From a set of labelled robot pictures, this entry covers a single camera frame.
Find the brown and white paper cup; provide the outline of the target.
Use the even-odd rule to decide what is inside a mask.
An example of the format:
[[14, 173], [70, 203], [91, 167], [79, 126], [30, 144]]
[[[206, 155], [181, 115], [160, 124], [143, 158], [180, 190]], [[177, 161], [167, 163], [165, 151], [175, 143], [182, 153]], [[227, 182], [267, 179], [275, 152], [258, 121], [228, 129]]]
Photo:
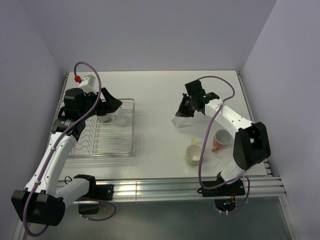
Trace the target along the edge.
[[101, 123], [109, 123], [114, 120], [115, 116], [113, 113], [108, 113], [105, 115], [97, 116], [97, 120]]

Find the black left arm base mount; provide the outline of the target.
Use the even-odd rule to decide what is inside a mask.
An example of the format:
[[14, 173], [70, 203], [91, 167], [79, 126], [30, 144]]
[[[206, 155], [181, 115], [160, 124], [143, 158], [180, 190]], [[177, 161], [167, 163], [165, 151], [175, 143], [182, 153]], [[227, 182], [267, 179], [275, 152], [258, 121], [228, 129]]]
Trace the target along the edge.
[[[78, 213], [80, 218], [84, 218], [88, 221], [105, 221], [112, 218], [117, 212], [117, 206], [110, 202], [113, 198], [114, 185], [113, 184], [98, 184], [95, 186], [93, 194], [86, 194], [79, 197], [78, 202]], [[103, 204], [112, 206], [113, 212], [109, 216], [103, 218], [93, 218], [89, 215], [96, 215], [99, 210], [102, 209], [105, 213], [109, 208], [103, 206]]]

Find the large clear glass tumbler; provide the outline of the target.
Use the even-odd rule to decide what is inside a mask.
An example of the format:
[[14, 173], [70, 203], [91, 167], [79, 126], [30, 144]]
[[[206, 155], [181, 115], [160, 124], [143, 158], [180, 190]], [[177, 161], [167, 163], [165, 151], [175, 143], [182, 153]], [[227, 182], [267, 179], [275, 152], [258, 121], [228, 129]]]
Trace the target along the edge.
[[120, 106], [114, 113], [114, 124], [118, 127], [127, 125], [127, 116], [122, 106]]

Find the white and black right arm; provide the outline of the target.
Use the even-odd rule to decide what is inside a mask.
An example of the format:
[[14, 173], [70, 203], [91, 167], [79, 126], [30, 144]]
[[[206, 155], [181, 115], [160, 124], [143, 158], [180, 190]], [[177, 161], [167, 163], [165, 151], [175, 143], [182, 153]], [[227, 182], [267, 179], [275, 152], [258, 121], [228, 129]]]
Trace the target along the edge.
[[271, 148], [267, 127], [260, 121], [253, 122], [244, 118], [227, 106], [227, 101], [236, 93], [235, 88], [227, 80], [222, 79], [222, 82], [230, 87], [231, 96], [224, 99], [214, 92], [206, 92], [201, 81], [200, 77], [185, 84], [186, 93], [182, 95], [175, 116], [192, 118], [195, 112], [201, 112], [210, 117], [198, 165], [198, 180], [203, 189], [210, 189], [202, 181], [202, 162], [213, 123], [218, 122], [233, 138], [232, 161], [217, 175], [220, 180], [214, 186], [220, 194], [227, 195], [233, 190], [234, 182], [245, 177], [245, 173], [253, 166], [270, 157]]

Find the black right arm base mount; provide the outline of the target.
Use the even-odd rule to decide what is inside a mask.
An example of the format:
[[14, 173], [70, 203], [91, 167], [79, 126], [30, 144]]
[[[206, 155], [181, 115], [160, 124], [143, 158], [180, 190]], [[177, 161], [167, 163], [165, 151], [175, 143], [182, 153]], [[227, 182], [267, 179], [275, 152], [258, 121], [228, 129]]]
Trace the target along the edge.
[[220, 186], [215, 189], [204, 189], [200, 187], [197, 190], [198, 194], [201, 194], [202, 197], [227, 197], [226, 199], [216, 199], [214, 204], [219, 211], [230, 212], [236, 208], [236, 197], [244, 196], [246, 191], [242, 180], [237, 180], [233, 183], [227, 183], [223, 186]]

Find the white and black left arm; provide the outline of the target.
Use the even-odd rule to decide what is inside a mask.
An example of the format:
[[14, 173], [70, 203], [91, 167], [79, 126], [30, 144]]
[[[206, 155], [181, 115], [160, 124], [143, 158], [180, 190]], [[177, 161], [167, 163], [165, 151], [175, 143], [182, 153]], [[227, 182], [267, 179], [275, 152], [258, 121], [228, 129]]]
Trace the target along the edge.
[[15, 190], [11, 202], [23, 225], [57, 226], [67, 207], [78, 199], [93, 200], [98, 188], [92, 175], [78, 174], [61, 189], [59, 177], [71, 151], [77, 144], [86, 120], [114, 113], [122, 106], [106, 88], [84, 92], [71, 88], [65, 92], [57, 119], [51, 128], [49, 144], [31, 180], [23, 190]]

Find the small clear glass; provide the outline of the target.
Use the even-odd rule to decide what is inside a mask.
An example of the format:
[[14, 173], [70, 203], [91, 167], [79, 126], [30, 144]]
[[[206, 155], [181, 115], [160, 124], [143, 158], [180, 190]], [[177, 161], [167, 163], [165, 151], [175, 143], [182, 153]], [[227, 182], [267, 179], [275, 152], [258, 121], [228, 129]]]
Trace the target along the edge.
[[189, 117], [181, 117], [181, 116], [175, 116], [171, 123], [175, 128], [183, 128], [186, 127], [189, 123], [190, 118]]

